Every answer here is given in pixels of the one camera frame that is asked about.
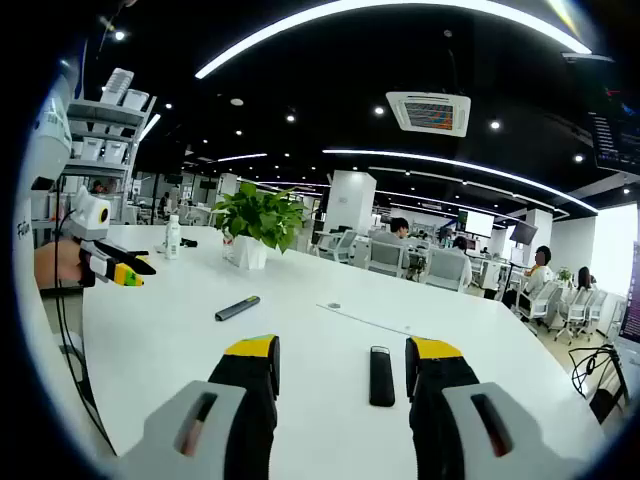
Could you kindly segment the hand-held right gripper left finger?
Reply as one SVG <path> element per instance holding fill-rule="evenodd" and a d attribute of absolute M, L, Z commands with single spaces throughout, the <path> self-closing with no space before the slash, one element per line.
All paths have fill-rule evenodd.
<path fill-rule="evenodd" d="M 147 417 L 117 477 L 267 479 L 279 387 L 279 337 L 236 342 L 206 382 L 189 383 Z"/>

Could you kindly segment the person's left hand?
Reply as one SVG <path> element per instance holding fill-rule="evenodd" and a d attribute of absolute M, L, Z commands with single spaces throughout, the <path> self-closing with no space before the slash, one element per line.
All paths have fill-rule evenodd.
<path fill-rule="evenodd" d="M 80 246 L 72 240 L 63 239 L 49 245 L 53 264 L 54 282 L 76 282 L 82 279 Z"/>

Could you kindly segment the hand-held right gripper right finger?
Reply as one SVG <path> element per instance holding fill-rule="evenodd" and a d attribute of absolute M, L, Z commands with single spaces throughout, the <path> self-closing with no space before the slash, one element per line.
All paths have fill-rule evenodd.
<path fill-rule="evenodd" d="M 405 345 L 409 426 L 419 479 L 573 479 L 580 461 L 544 442 L 533 416 L 482 383 L 454 346 L 411 336 Z"/>

